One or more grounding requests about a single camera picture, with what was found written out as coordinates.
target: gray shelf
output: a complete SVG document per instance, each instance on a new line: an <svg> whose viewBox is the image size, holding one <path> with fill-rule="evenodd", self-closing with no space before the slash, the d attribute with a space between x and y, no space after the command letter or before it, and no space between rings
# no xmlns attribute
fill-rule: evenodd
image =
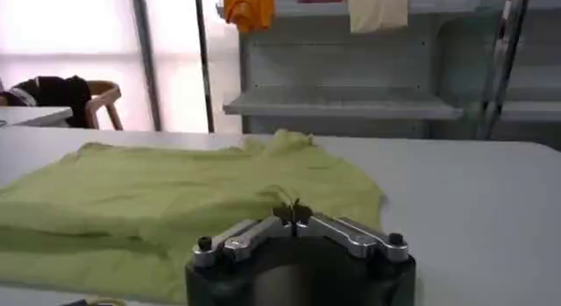
<svg viewBox="0 0 561 306"><path fill-rule="evenodd" d="M508 101L502 106L501 121L561 122L561 101Z"/></svg>
<svg viewBox="0 0 561 306"><path fill-rule="evenodd" d="M501 120L561 122L561 88L508 89Z"/></svg>
<svg viewBox="0 0 561 306"><path fill-rule="evenodd" d="M476 11L479 0L409 0L409 13L461 13ZM317 17L317 16L347 16L347 4L300 4L298 0L274 0L276 17ZM217 3L220 17L224 17L224 5Z"/></svg>
<svg viewBox="0 0 561 306"><path fill-rule="evenodd" d="M452 120L462 115L436 96L413 88L256 88L224 105L226 114L274 117L363 117Z"/></svg>
<svg viewBox="0 0 561 306"><path fill-rule="evenodd" d="M275 16L277 17L318 17L318 16L347 16L347 4L300 4L298 0L274 0ZM409 0L410 14L437 13L467 13L475 12L481 5L481 0ZM559 0L529 0L531 10L560 9ZM224 17L223 0L217 3L217 11Z"/></svg>

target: orange cloth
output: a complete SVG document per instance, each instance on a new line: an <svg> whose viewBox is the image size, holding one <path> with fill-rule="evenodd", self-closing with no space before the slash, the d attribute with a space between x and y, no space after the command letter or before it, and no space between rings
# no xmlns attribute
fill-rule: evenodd
<svg viewBox="0 0 561 306"><path fill-rule="evenodd" d="M274 0L224 0L224 17L239 32L248 33L271 27Z"/></svg>

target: wooden chair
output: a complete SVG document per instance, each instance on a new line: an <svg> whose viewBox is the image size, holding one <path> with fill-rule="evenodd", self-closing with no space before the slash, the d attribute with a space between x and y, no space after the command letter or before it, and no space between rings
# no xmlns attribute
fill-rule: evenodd
<svg viewBox="0 0 561 306"><path fill-rule="evenodd" d="M99 121L97 120L97 111L101 107L107 109L111 123L115 130L123 130L121 119L115 108L115 101L121 97L119 86L109 81L88 81L89 91L92 99L86 103L86 121L88 127L99 129Z"/></svg>

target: black knob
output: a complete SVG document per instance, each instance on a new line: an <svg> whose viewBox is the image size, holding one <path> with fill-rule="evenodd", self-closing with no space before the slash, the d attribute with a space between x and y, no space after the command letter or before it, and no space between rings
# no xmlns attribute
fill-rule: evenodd
<svg viewBox="0 0 561 306"><path fill-rule="evenodd" d="M392 246L403 246L403 236L400 233L390 233L388 239Z"/></svg>
<svg viewBox="0 0 561 306"><path fill-rule="evenodd" d="M211 237L199 237L196 242L199 245L199 249L205 252L212 249L212 238Z"/></svg>

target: desk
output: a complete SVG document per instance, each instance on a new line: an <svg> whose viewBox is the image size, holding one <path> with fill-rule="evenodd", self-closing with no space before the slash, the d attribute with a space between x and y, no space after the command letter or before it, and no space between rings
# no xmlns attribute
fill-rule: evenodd
<svg viewBox="0 0 561 306"><path fill-rule="evenodd" d="M60 125L67 117L72 117L67 107L0 107L0 120L7 125Z"/></svg>
<svg viewBox="0 0 561 306"><path fill-rule="evenodd" d="M88 141L210 150L243 137L3 128L0 186ZM417 259L417 305L560 304L561 153L528 143L327 137L316 143L360 167L387 194L382 223L405 234ZM77 298L0 288L2 305L56 305L69 296Z"/></svg>

